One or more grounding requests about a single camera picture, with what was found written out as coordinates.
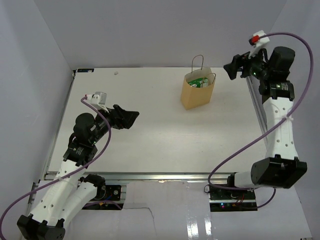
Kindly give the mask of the green snack packet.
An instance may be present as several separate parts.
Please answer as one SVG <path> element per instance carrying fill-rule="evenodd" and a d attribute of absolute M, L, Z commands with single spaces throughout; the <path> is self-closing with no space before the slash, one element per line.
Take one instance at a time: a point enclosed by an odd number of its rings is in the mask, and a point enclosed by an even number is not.
<path fill-rule="evenodd" d="M 189 81 L 188 84 L 193 88 L 205 88 L 209 85 L 209 80 L 207 77 L 200 77 Z"/>

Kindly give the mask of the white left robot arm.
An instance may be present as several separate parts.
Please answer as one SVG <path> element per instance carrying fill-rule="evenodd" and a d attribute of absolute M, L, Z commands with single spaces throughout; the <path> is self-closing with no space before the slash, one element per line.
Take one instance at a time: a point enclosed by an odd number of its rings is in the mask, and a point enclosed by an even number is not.
<path fill-rule="evenodd" d="M 82 113 L 73 132 L 53 184 L 28 216 L 21 215 L 17 226 L 26 240 L 62 240 L 77 213 L 92 199 L 105 196 L 105 179 L 96 174 L 84 177 L 90 163 L 101 153 L 96 143 L 111 129 L 129 129 L 139 116 L 119 105 L 102 108 L 97 115 Z"/>

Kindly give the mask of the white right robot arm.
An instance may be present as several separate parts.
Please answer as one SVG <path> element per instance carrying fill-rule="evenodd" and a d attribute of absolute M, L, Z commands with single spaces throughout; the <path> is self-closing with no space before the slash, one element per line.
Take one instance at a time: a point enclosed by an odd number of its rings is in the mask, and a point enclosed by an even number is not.
<path fill-rule="evenodd" d="M 236 200 L 244 189 L 258 187 L 291 188 L 306 172 L 307 163 L 300 161 L 293 135 L 293 109 L 295 90 L 287 79 L 295 59 L 295 51 L 284 46 L 274 48 L 269 59 L 262 48 L 251 57 L 248 52 L 235 55 L 224 65 L 229 78 L 237 72 L 243 78 L 253 76 L 259 80 L 259 93 L 266 116 L 266 154 L 255 162 L 250 171 L 232 173 L 227 179 L 226 195 Z"/>

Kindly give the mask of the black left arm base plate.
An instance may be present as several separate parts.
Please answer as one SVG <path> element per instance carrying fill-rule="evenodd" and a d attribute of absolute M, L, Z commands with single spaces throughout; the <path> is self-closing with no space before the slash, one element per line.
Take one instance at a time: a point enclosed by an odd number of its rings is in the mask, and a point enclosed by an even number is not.
<path fill-rule="evenodd" d="M 122 186 L 121 185 L 105 185 L 104 196 L 102 200 L 119 201 L 121 199 Z"/>

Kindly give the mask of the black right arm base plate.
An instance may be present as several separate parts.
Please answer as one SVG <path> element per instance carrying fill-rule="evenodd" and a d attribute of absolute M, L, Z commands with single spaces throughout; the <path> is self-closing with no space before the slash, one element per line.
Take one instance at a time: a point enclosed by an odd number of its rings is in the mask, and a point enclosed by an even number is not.
<path fill-rule="evenodd" d="M 210 200 L 255 200 L 256 195 L 253 191 L 246 190 L 227 190 L 213 187 L 209 184 L 203 188 L 209 194 Z"/>

